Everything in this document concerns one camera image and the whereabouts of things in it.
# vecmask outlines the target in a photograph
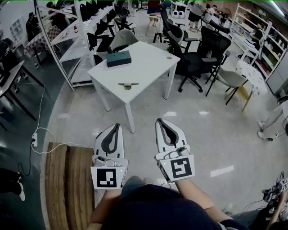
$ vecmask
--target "white sneaker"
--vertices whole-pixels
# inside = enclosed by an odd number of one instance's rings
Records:
[[[264,140],[264,141],[266,140],[265,134],[264,134],[263,132],[258,132],[257,135],[258,135],[258,137],[259,137],[260,139],[262,139],[262,140]]]
[[[145,184],[145,185],[153,185],[153,184],[154,184],[153,179],[148,178],[148,177],[144,178],[143,181],[144,181],[144,184]]]
[[[227,213],[231,212],[232,208],[233,208],[232,203],[227,204],[226,207],[223,209],[223,213],[227,214]]]
[[[25,193],[24,193],[23,184],[19,183],[19,185],[20,185],[21,190],[22,190],[19,196],[20,196],[21,200],[24,201],[25,200]]]
[[[258,121],[257,125],[260,128],[260,130],[263,131],[264,130],[263,126],[265,125],[265,121]]]

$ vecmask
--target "white wall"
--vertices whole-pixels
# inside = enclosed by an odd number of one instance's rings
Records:
[[[40,6],[46,6],[48,1],[37,1],[37,3]],[[44,16],[45,14],[48,15],[47,10],[41,9],[41,11],[42,16]],[[8,3],[6,3],[0,11],[0,29],[3,30],[4,37],[8,37],[13,40],[12,34],[10,32],[10,27],[17,19],[21,18],[22,16],[23,21],[21,22],[21,26],[26,34],[26,22],[28,20],[29,13],[31,12],[35,14],[34,1],[9,1]]]

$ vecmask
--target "small metal object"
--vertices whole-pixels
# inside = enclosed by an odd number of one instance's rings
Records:
[[[124,89],[130,90],[132,88],[132,85],[137,85],[139,83],[118,83],[119,85],[124,85]]]

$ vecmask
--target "dark green box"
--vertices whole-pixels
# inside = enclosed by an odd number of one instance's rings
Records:
[[[108,54],[107,59],[107,67],[124,65],[132,62],[129,51],[122,51],[118,53]]]

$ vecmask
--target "gray floor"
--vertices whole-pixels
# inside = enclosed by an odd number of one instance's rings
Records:
[[[44,52],[40,55],[41,59],[43,57],[45,57]],[[42,66],[39,66],[38,69],[34,66],[34,62],[36,62],[35,57],[29,60],[23,56],[22,59],[25,60],[24,66],[46,86],[41,107],[40,127],[47,127],[51,111],[63,85],[64,78],[53,59],[48,59]],[[0,128],[0,167],[17,172],[17,164],[21,163],[25,173],[28,173],[31,137],[37,127],[39,104],[43,88],[39,85],[26,83],[35,82],[31,78],[22,80],[21,85],[19,85],[20,91],[16,96],[34,117],[37,118],[37,121],[32,120],[21,108],[11,106],[6,100],[1,99],[1,102],[13,115],[13,121],[10,123],[0,118],[1,122],[8,129],[6,132]],[[43,148],[44,137],[45,132],[40,130],[38,132],[38,150],[40,151]],[[32,152],[31,173],[28,177],[24,176],[21,180],[26,194],[25,202],[22,202],[20,198],[13,193],[0,194],[3,209],[6,213],[9,213],[11,218],[15,220],[15,223],[19,224],[23,229],[45,228],[40,202],[40,163],[41,156]]]
[[[128,22],[138,24],[135,32],[139,40],[151,43],[153,37],[145,36],[149,22],[146,11],[138,11],[135,15],[128,18]],[[188,25],[187,19],[173,20]],[[149,28],[148,34],[153,33],[155,28]],[[199,38],[200,35],[200,32],[189,31],[190,37]],[[194,43],[190,50],[196,51],[197,46],[198,43]],[[229,50],[231,56],[224,66],[234,70],[239,50],[235,44]],[[182,77],[175,76],[167,101],[163,98],[167,74],[152,83],[131,102],[136,128],[134,134],[128,130],[123,104],[112,94],[105,92],[111,107],[107,112],[93,87],[78,88],[75,93],[63,89],[52,112],[49,129],[56,134],[58,142],[93,147],[102,130],[120,123],[124,129],[125,156],[130,162],[127,177],[150,177],[160,185],[164,178],[153,158],[157,154],[154,126],[157,118],[168,119],[184,130],[191,146],[196,170],[192,180],[220,208],[233,203],[232,211],[241,212],[250,202],[262,199],[262,189],[273,186],[281,170],[287,173],[287,137],[273,142],[263,142],[257,137],[257,121],[264,120],[276,107],[276,98],[270,90],[264,96],[253,97],[241,113],[245,101],[236,95],[226,106],[227,88],[221,83],[215,83],[206,98],[205,92],[209,87],[209,84],[205,85],[206,79],[207,76],[203,75],[199,80],[203,93],[199,93],[189,81],[179,93]],[[283,132],[281,122],[279,120],[267,134],[273,136],[275,131]],[[53,140],[48,135],[47,141]],[[211,177],[213,171],[227,167],[233,170]],[[265,203],[257,203],[251,209],[262,205]]]

